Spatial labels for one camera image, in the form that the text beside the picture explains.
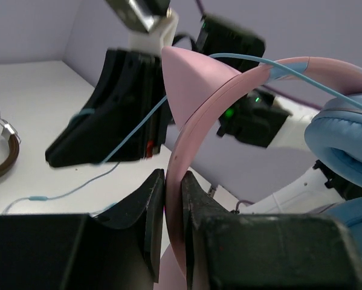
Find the green led light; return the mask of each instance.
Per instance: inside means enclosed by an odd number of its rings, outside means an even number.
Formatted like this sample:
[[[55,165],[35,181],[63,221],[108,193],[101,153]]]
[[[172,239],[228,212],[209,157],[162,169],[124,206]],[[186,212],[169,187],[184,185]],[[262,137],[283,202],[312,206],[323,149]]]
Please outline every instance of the green led light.
[[[225,111],[225,117],[231,118],[234,115],[234,110],[232,108],[229,108]]]

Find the white mounting bracket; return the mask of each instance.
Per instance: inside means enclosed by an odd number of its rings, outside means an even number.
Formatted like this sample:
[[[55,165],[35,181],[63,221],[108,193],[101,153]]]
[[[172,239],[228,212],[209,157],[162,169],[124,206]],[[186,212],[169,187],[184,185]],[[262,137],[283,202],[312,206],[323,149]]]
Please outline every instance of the white mounting bracket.
[[[288,147],[309,152],[304,133],[319,111],[280,96],[276,96],[275,101],[292,115],[286,119],[268,148]]]
[[[160,57],[164,46],[172,46],[178,21],[178,14],[169,8],[167,17],[160,20],[150,33],[129,32],[129,49]]]

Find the red light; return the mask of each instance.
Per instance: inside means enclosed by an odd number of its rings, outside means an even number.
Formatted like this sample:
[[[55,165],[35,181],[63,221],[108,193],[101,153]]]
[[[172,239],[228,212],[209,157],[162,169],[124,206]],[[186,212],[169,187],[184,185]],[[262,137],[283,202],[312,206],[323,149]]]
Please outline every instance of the red light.
[[[154,149],[154,142],[153,141],[148,141],[147,145],[146,145],[146,158],[151,158],[152,157],[152,150]]]

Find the black cable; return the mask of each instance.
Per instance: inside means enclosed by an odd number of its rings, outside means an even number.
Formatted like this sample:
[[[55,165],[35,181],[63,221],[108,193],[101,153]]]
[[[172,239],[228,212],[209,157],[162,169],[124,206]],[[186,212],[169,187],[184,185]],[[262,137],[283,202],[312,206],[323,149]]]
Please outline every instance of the black cable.
[[[204,7],[204,4],[202,4],[202,1],[201,0],[196,0],[195,4],[197,4],[198,10],[199,10],[201,16],[204,16],[205,15],[205,7]]]
[[[179,33],[176,36],[174,36],[173,46],[185,38],[187,38],[190,41],[190,44],[192,46],[192,51],[198,52],[198,47],[196,41],[194,40],[194,37],[189,35],[188,33]]]
[[[239,201],[237,202],[237,204],[236,204],[236,209],[235,209],[236,211],[239,210],[239,207],[240,207],[241,204],[246,204],[246,205],[248,206],[248,205],[253,205],[254,202],[248,201],[248,200],[246,200],[246,199],[241,199],[241,200],[239,200]]]

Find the lavender wall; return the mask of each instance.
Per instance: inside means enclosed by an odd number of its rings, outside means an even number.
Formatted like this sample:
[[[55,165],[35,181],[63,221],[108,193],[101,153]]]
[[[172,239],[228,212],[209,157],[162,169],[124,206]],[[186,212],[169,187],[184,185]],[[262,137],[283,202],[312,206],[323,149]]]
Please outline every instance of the lavender wall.
[[[0,63],[59,60],[82,0],[0,0]]]
[[[173,0],[178,31],[199,32],[193,0]],[[258,32],[267,40],[265,56],[333,57],[362,66],[362,0],[204,0],[206,9]],[[108,47],[125,47],[127,31],[104,0],[83,0],[69,39],[65,61],[93,85]],[[300,82],[279,83],[299,97],[324,103],[328,97]],[[178,132],[169,128],[172,148]],[[299,177],[315,158],[295,150],[260,150],[211,131],[193,164],[212,183],[238,196],[258,200]]]

